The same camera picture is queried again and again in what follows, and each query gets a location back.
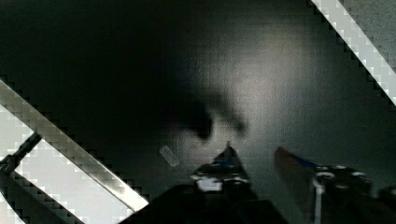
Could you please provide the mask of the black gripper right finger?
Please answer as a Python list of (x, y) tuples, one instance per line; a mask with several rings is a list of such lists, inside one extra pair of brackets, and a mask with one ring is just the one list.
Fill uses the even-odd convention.
[(317, 164), (283, 147), (275, 152), (275, 167), (307, 218), (373, 217), (373, 182), (365, 173), (345, 165)]

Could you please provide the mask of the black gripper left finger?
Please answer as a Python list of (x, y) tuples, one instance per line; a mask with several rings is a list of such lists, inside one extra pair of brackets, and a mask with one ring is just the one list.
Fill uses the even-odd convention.
[(248, 174), (230, 142), (212, 162), (195, 170), (191, 179), (201, 191), (221, 191), (226, 184), (250, 184)]

